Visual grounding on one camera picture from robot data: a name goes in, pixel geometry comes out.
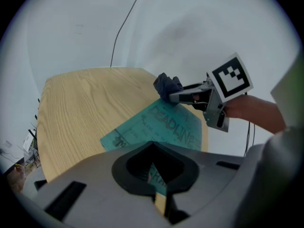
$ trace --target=dark blue cloth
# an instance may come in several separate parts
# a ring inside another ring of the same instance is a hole
[[[157,79],[153,83],[154,88],[160,95],[161,99],[165,102],[169,102],[169,94],[183,90],[179,78],[174,77],[170,79],[165,73],[158,75]]]

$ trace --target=black opening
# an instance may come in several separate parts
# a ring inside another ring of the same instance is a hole
[[[217,123],[217,127],[222,127],[224,120],[225,120],[225,114],[223,112],[220,112],[218,115],[218,123]]]
[[[193,95],[179,95],[180,102],[193,102]]]
[[[85,189],[86,184],[74,181],[45,209],[52,217],[62,220]]]
[[[230,163],[230,162],[226,162],[226,161],[218,161],[217,165],[222,166],[222,167],[226,167],[229,169],[233,169],[233,170],[238,170],[240,165],[235,164],[235,163]]]
[[[165,217],[175,224],[188,217],[188,214],[176,209],[173,194],[189,190],[199,175],[199,167],[190,158],[161,143],[147,142],[142,147],[119,157],[112,166],[112,175],[129,193],[151,196],[155,201],[155,187],[147,183],[152,163],[167,184]]]
[[[38,180],[38,181],[34,182],[34,186],[35,186],[36,190],[38,191],[46,183],[47,183],[47,180]]]

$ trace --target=black cable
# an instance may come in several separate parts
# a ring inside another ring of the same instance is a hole
[[[245,157],[245,155],[247,153],[247,150],[248,150],[249,138],[250,138],[250,122],[248,123],[247,141],[246,141],[246,148],[245,148],[244,157]]]
[[[256,135],[256,125],[253,124],[253,140],[252,140],[252,146],[253,146],[254,143],[255,143],[255,135]]]
[[[124,26],[125,22],[127,21],[127,19],[128,19],[129,15],[130,15],[130,13],[131,13],[131,11],[132,11],[132,9],[133,9],[133,7],[134,7],[134,5],[135,5],[136,1],[137,1],[137,0],[135,0],[135,2],[133,3],[133,5],[132,5],[132,7],[131,7],[131,9],[130,9],[130,11],[129,11],[128,15],[127,15],[127,17],[125,18],[125,20],[124,20],[123,24],[121,25],[121,27],[120,27],[120,29],[119,29],[119,31],[118,31],[118,33],[117,33],[117,35],[116,35],[115,42],[114,42],[114,46],[113,46],[113,52],[112,52],[112,58],[111,58],[111,64],[110,64],[110,67],[112,67],[113,55],[114,55],[114,50],[115,50],[115,45],[116,45],[116,41],[117,41],[118,35],[119,35],[119,33],[120,33],[121,29],[123,28],[123,26]]]

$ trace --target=human hand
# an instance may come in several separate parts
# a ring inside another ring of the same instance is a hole
[[[224,108],[226,117],[243,118],[248,106],[248,101],[249,95],[240,95],[228,101]]]

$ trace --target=black slot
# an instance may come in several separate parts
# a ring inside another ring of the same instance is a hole
[[[47,180],[38,180],[38,181],[34,182],[34,186],[35,186],[36,190],[38,191],[46,183],[47,183]]]
[[[33,137],[35,140],[37,140],[37,138],[36,138],[36,136],[35,136],[36,134],[34,135],[30,129],[28,129],[28,131],[29,131],[30,135],[32,135],[32,137]]]
[[[113,163],[113,178],[127,192],[151,196],[154,201],[155,187],[147,183],[152,163],[167,184],[167,193],[187,191],[199,175],[199,168],[193,160],[158,142],[147,142]]]
[[[62,220],[71,209],[86,184],[74,181],[45,209],[52,217]]]
[[[226,167],[229,169],[233,169],[233,170],[238,170],[240,165],[235,164],[235,163],[230,163],[230,162],[226,162],[226,161],[218,161],[217,165],[222,166],[222,167]]]
[[[225,120],[225,114],[223,112],[220,112],[218,117],[219,118],[218,118],[217,127],[222,127]]]
[[[197,102],[206,102],[206,103],[208,103],[209,99],[210,99],[211,92],[212,92],[212,90],[209,89],[209,90],[206,90],[206,91],[198,93],[200,99]]]
[[[179,95],[180,102],[193,102],[193,95]]]

